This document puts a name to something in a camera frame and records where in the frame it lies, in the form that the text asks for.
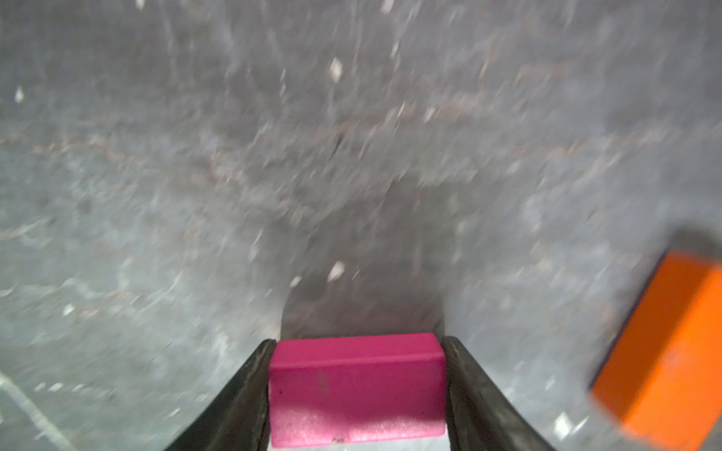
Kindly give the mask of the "magenta block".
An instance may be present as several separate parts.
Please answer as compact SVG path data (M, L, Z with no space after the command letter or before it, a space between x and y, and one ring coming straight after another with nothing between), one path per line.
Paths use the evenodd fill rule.
M439 437L446 357L434 334L282 340L268 396L275 448Z

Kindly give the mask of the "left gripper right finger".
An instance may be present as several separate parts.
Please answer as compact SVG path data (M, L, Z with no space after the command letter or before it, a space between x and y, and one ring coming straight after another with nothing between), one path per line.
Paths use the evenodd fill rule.
M513 407L464 344L445 336L447 434L452 450L554 451Z

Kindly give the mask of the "orange block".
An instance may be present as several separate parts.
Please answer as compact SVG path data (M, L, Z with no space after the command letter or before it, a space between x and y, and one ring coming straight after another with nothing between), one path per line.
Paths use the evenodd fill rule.
M590 392L629 437L698 450L721 415L721 263L670 252Z

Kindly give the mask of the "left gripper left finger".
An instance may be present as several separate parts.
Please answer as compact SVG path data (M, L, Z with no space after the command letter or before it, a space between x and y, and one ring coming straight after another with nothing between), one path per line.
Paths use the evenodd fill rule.
M263 340L167 450L266 451L270 440L268 381L275 348L276 340Z

